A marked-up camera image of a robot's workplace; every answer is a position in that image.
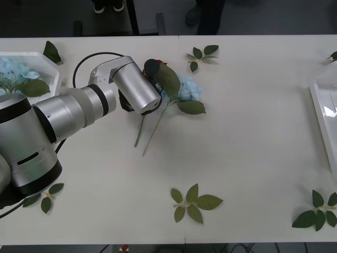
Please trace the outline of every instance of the blue hydrangea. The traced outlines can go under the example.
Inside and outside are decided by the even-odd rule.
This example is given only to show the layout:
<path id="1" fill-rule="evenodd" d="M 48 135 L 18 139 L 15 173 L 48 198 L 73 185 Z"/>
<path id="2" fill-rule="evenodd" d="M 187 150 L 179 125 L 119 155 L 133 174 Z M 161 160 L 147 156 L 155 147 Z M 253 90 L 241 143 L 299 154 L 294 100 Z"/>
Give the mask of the blue hydrangea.
<path id="1" fill-rule="evenodd" d="M 199 101 L 202 89 L 199 88 L 191 77 L 182 77 L 177 74 L 180 81 L 180 90 L 177 94 L 177 100 L 181 102 Z M 162 91 L 163 100 L 168 100 L 169 96 Z"/>
<path id="2" fill-rule="evenodd" d="M 6 57 L 0 58 L 0 85 L 12 86 L 27 82 L 29 79 L 36 79 L 39 74 L 19 61 L 14 61 Z"/>

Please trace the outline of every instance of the flower stem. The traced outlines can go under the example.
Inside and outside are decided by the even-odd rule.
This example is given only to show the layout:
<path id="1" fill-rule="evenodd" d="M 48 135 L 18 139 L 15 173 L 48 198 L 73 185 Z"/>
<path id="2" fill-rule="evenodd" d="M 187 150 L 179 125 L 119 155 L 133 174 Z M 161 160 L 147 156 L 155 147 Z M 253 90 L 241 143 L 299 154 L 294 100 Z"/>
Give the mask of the flower stem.
<path id="1" fill-rule="evenodd" d="M 145 119 L 145 116 L 142 117 L 142 122 L 141 122 L 141 126 L 140 126 L 140 128 L 139 128 L 139 132 L 138 132 L 138 135 L 137 135 L 137 139 L 136 139 L 136 143 L 135 143 L 135 148 L 137 147 L 138 142 L 139 142 L 139 139 L 140 139 L 140 137 L 141 137 L 144 119 Z"/>
<path id="2" fill-rule="evenodd" d="M 53 195 L 50 195 L 48 192 L 43 192 L 43 194 L 46 194 L 47 197 L 50 197 L 52 199 L 55 199 L 55 197 Z"/>
<path id="3" fill-rule="evenodd" d="M 150 141 L 151 141 L 151 139 L 152 139 L 152 136 L 153 136 L 154 132 L 156 131 L 157 126 L 158 126 L 158 124 L 159 124 L 159 122 L 160 122 L 160 119 L 162 118 L 164 112 L 166 111 L 167 106 L 164 108 L 164 111 L 162 112 L 162 115 L 160 115 L 160 118 L 159 118 L 159 120 L 158 120 L 158 122 L 157 122 L 157 125 L 156 125 L 156 127 L 154 128 L 154 130 L 153 130 L 153 132 L 152 132 L 152 134 L 151 134 L 151 137 L 150 137 L 150 139 L 148 140 L 148 143 L 147 143 L 147 145 L 146 145 L 146 147 L 145 147 L 145 149 L 144 149 L 143 156 L 145 155 L 147 146 L 148 146 L 148 144 L 150 143 Z"/>
<path id="4" fill-rule="evenodd" d="M 326 210 L 329 210 L 329 209 L 337 209 L 337 207 L 329 207 L 329 206 L 321 206 L 321 207 L 317 207 L 315 208 L 316 210 L 321 210 L 321 209 L 326 209 Z"/>
<path id="5" fill-rule="evenodd" d="M 193 204 L 193 203 L 185 203 L 185 202 L 182 202 L 182 203 L 173 205 L 173 207 L 188 207 L 188 206 L 191 205 L 191 204 Z"/>

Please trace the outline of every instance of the metal cylinder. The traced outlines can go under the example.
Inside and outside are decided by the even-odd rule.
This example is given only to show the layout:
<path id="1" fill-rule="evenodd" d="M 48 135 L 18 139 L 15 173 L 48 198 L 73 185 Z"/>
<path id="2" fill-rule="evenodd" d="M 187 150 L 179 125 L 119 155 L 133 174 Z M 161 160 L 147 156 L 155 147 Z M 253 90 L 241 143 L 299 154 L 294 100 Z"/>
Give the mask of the metal cylinder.
<path id="1" fill-rule="evenodd" d="M 0 96 L 0 154 L 24 196 L 48 187 L 62 171 L 38 117 L 19 93 Z"/>
<path id="2" fill-rule="evenodd" d="M 116 109 L 116 98 L 111 85 L 92 84 L 81 89 L 71 88 L 66 93 L 38 102 L 39 119 L 51 143 L 60 142 L 80 129 Z"/>
<path id="3" fill-rule="evenodd" d="M 112 80 L 136 113 L 152 110 L 160 102 L 158 92 L 134 62 L 120 68 Z"/>

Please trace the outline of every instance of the artificial leaf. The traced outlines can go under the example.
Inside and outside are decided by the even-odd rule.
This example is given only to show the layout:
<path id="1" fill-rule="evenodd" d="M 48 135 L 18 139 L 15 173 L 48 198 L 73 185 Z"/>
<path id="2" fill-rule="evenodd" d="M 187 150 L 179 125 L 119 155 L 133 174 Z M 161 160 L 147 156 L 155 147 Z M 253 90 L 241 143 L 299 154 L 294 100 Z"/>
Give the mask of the artificial leaf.
<path id="1" fill-rule="evenodd" d="M 196 206 L 203 210 L 212 210 L 222 203 L 222 199 L 212 195 L 202 195 L 196 200 Z"/>
<path id="2" fill-rule="evenodd" d="M 206 55 L 202 59 L 204 60 L 204 59 L 208 59 L 208 58 L 219 58 L 219 57 L 211 56 L 211 55 Z"/>
<path id="3" fill-rule="evenodd" d="M 46 82 L 39 79 L 32 79 L 26 83 L 20 84 L 17 89 L 30 98 L 42 96 L 50 92 L 49 86 Z"/>
<path id="4" fill-rule="evenodd" d="M 44 213 L 48 213 L 52 207 L 52 201 L 49 197 L 45 197 L 41 202 L 41 209 Z"/>
<path id="5" fill-rule="evenodd" d="M 204 224 L 204 221 L 202 219 L 202 215 L 200 210 L 198 209 L 198 207 L 196 207 L 195 205 L 189 205 L 189 207 L 187 208 L 187 213 L 189 214 L 189 216 L 195 220 L 198 223 Z"/>
<path id="6" fill-rule="evenodd" d="M 177 203 L 181 203 L 183 201 L 183 196 L 177 189 L 171 189 L 171 197 Z"/>
<path id="7" fill-rule="evenodd" d="M 333 58 L 334 60 L 337 60 L 337 52 L 332 53 L 332 55 L 330 55 L 329 59 Z"/>
<path id="8" fill-rule="evenodd" d="M 185 208 L 184 207 L 177 207 L 174 212 L 174 220 L 175 222 L 179 222 L 184 218 L 185 215 Z"/>
<path id="9" fill-rule="evenodd" d="M 294 221 L 293 228 L 308 228 L 315 224 L 316 214 L 313 210 L 301 213 Z"/>
<path id="10" fill-rule="evenodd" d="M 315 190 L 312 190 L 312 204 L 314 207 L 321 207 L 324 205 L 323 197 Z"/>
<path id="11" fill-rule="evenodd" d="M 326 221 L 331 227 L 335 227 L 337 225 L 337 217 L 332 211 L 326 211 Z"/>
<path id="12" fill-rule="evenodd" d="M 46 42 L 46 46 L 44 48 L 43 54 L 49 58 L 54 63 L 60 63 L 61 57 L 58 54 L 57 48 L 50 41 Z"/>
<path id="13" fill-rule="evenodd" d="M 22 207 L 29 207 L 30 205 L 34 204 L 40 197 L 41 197 L 40 193 L 38 195 L 30 197 L 29 199 L 27 199 L 27 201 L 23 204 Z"/>
<path id="14" fill-rule="evenodd" d="M 325 214 L 323 213 L 322 210 L 317 210 L 315 221 L 316 231 L 319 231 L 323 227 L 324 223 L 325 223 Z"/>
<path id="15" fill-rule="evenodd" d="M 328 200 L 328 206 L 333 207 L 337 204 L 337 193 L 331 194 Z"/>
<path id="16" fill-rule="evenodd" d="M 204 54 L 213 54 L 219 48 L 218 45 L 210 45 L 205 47 Z"/>
<path id="17" fill-rule="evenodd" d="M 193 203 L 198 198 L 198 192 L 199 192 L 199 186 L 196 183 L 194 186 L 192 186 L 187 194 L 186 194 L 186 201 L 188 203 Z"/>
<path id="18" fill-rule="evenodd" d="M 193 48 L 193 54 L 194 54 L 195 58 L 197 58 L 197 59 L 202 58 L 202 52 L 199 48 L 194 47 Z"/>
<path id="19" fill-rule="evenodd" d="M 177 74 L 164 63 L 160 64 L 158 84 L 170 98 L 174 98 L 180 89 L 180 81 Z"/>
<path id="20" fill-rule="evenodd" d="M 187 114 L 196 115 L 206 113 L 205 106 L 200 101 L 186 101 L 177 103 L 179 109 Z"/>
<path id="21" fill-rule="evenodd" d="M 190 69 L 192 72 L 196 71 L 198 68 L 198 64 L 196 62 L 191 62 Z"/>
<path id="22" fill-rule="evenodd" d="M 63 183 L 56 183 L 49 189 L 49 194 L 55 194 L 61 191 L 64 187 Z"/>
<path id="23" fill-rule="evenodd" d="M 195 59 L 195 57 L 192 54 L 187 54 L 187 53 L 185 53 L 185 54 L 192 57 L 193 59 Z"/>

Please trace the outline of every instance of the white tray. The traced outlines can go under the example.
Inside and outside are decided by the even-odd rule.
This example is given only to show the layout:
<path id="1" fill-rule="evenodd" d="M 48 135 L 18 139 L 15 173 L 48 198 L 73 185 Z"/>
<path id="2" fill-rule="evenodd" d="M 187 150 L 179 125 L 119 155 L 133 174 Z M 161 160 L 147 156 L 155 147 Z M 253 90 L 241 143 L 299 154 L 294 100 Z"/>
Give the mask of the white tray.
<path id="1" fill-rule="evenodd" d="M 337 62 L 323 69 L 310 86 L 331 170 L 337 173 Z"/>
<path id="2" fill-rule="evenodd" d="M 0 57 L 2 56 L 11 60 L 23 62 L 31 70 L 38 72 L 40 78 L 48 84 L 50 93 L 46 93 L 37 98 L 28 98 L 30 104 L 35 104 L 39 101 L 58 95 L 58 89 L 60 88 L 62 81 L 60 72 L 58 66 L 46 56 L 37 52 L 0 52 Z"/>

